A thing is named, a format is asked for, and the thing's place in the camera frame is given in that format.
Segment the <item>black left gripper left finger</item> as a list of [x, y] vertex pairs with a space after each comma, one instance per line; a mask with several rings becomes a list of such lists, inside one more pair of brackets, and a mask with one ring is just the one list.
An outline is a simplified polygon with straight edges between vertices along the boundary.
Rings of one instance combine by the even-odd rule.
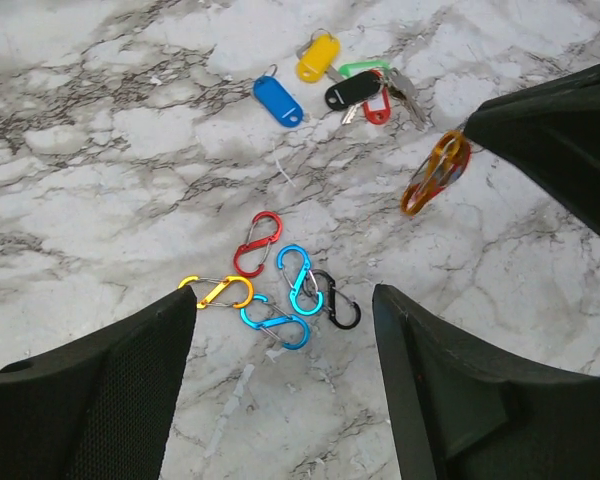
[[141, 311], [0, 370], [0, 479], [156, 479], [197, 299]]

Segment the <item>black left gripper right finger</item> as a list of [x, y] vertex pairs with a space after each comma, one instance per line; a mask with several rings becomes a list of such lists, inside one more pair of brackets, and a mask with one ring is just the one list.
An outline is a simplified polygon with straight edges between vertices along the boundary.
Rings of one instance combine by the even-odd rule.
[[496, 347], [396, 287], [372, 298], [405, 479], [600, 479], [600, 376]]

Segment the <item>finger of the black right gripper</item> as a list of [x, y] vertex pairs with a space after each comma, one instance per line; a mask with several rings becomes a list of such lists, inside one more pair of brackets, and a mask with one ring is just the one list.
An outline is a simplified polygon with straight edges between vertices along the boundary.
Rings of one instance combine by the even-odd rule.
[[600, 236], [600, 64], [484, 102], [464, 134]]

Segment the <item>orange S carabiner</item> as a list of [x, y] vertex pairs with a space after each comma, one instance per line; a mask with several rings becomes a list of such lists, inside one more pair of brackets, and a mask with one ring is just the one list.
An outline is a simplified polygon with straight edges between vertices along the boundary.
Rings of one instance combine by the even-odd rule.
[[471, 146], [460, 130], [446, 132], [411, 177], [400, 208], [415, 216], [434, 197], [457, 181], [466, 170]]

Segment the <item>blue key tag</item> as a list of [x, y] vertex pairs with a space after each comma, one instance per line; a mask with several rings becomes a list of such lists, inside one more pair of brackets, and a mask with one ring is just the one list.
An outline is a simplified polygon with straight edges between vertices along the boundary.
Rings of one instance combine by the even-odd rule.
[[304, 110], [289, 91], [276, 79], [278, 66], [269, 68], [253, 82], [252, 95], [278, 124], [298, 127], [304, 121]]

